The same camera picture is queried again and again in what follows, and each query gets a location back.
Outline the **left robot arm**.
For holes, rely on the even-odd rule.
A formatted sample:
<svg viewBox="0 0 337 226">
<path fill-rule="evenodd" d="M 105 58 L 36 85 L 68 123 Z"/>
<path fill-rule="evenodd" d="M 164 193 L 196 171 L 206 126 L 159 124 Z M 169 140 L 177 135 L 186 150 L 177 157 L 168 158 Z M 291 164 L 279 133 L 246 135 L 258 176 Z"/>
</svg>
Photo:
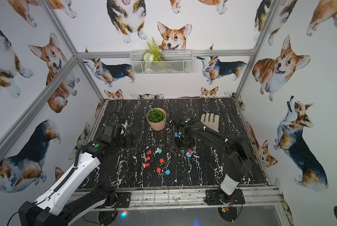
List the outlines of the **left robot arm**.
<svg viewBox="0 0 337 226">
<path fill-rule="evenodd" d="M 84 179 L 113 154 L 131 148 L 134 136 L 126 132 L 127 120 L 112 112 L 103 124 L 103 131 L 77 152 L 68 172 L 34 202 L 25 202 L 18 210 L 23 226 L 70 226 L 96 207 L 115 206 L 115 188 L 101 184 L 92 192 L 68 202 Z"/>
</svg>

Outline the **green succulent plant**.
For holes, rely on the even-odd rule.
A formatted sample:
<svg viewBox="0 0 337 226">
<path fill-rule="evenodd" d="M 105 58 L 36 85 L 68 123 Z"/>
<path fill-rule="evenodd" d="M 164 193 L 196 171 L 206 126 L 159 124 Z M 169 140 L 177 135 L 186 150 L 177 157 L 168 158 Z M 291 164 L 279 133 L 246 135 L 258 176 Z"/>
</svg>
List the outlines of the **green succulent plant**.
<svg viewBox="0 0 337 226">
<path fill-rule="evenodd" d="M 158 108 L 151 109 L 147 114 L 148 121 L 152 123 L 159 123 L 163 121 L 166 118 L 166 115 L 164 112 L 159 110 Z"/>
</svg>

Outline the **green fern with flower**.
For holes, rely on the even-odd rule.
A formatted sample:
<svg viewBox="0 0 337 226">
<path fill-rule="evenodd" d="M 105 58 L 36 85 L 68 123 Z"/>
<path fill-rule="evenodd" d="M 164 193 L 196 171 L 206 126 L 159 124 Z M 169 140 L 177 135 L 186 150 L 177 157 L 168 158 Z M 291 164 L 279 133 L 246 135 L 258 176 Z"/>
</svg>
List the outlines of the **green fern with flower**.
<svg viewBox="0 0 337 226">
<path fill-rule="evenodd" d="M 145 65 L 146 73 L 153 73 L 163 70 L 163 56 L 161 54 L 162 49 L 157 45 L 154 38 L 151 39 L 151 43 L 147 42 L 148 48 L 144 53 L 143 62 Z"/>
</svg>

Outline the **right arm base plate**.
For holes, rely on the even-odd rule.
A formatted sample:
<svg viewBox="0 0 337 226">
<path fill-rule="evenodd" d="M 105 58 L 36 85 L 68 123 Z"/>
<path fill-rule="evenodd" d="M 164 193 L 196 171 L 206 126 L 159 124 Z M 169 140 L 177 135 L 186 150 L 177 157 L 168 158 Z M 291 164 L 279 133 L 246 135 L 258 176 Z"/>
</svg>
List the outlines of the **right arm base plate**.
<svg viewBox="0 0 337 226">
<path fill-rule="evenodd" d="M 235 189 L 231 195 L 228 195 L 218 188 L 206 190 L 204 202 L 207 205 L 245 204 L 245 198 L 241 189 Z"/>
</svg>

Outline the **beige plant pot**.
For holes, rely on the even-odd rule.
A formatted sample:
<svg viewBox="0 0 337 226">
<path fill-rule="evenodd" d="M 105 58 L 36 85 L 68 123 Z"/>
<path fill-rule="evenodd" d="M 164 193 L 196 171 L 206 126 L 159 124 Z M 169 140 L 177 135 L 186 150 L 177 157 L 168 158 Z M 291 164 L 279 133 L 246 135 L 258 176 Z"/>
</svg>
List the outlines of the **beige plant pot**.
<svg viewBox="0 0 337 226">
<path fill-rule="evenodd" d="M 161 131 L 165 128 L 167 114 L 165 110 L 162 108 L 153 108 L 151 109 L 146 118 L 148 120 L 149 125 L 154 131 Z"/>
</svg>

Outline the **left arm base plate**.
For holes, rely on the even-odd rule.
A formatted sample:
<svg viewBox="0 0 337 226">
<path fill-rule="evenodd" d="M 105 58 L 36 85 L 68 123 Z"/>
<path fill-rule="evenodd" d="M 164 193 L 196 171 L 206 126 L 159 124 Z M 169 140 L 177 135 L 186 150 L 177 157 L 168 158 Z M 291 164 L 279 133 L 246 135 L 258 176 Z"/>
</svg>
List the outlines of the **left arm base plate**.
<svg viewBox="0 0 337 226">
<path fill-rule="evenodd" d="M 114 209 L 114 208 L 128 208 L 130 205 L 130 192 L 115 192 L 108 195 L 106 201 L 95 209 Z"/>
</svg>

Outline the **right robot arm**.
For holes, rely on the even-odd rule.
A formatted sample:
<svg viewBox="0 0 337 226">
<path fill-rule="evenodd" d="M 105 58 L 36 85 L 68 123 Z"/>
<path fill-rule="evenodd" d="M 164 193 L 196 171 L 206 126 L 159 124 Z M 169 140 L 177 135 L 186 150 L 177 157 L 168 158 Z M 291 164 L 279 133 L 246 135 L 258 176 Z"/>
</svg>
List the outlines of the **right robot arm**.
<svg viewBox="0 0 337 226">
<path fill-rule="evenodd" d="M 232 197 L 239 183 L 255 162 L 255 154 L 249 145 L 242 138 L 235 139 L 221 135 L 191 116 L 179 123 L 171 118 L 168 122 L 177 134 L 175 143 L 178 150 L 189 151 L 195 146 L 196 141 L 200 141 L 223 157 L 224 179 L 217 190 L 207 194 L 204 202 L 207 205 L 232 204 Z"/>
</svg>

